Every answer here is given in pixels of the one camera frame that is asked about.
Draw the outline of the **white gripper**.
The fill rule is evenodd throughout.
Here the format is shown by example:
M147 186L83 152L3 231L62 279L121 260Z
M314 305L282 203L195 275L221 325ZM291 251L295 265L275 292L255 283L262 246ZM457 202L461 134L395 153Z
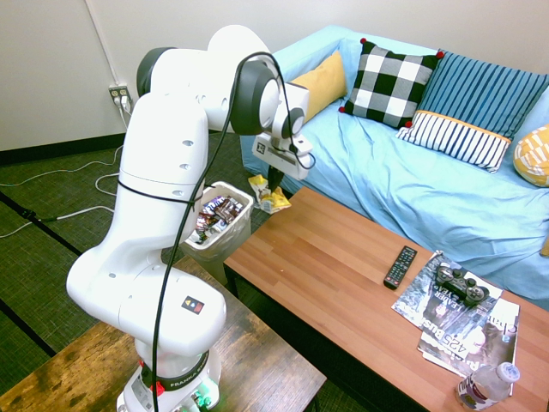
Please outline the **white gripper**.
M298 180L307 177L314 164L312 149L312 144L301 134L278 138L262 133L255 137L252 154L272 166L268 169L268 188L274 191L284 174Z

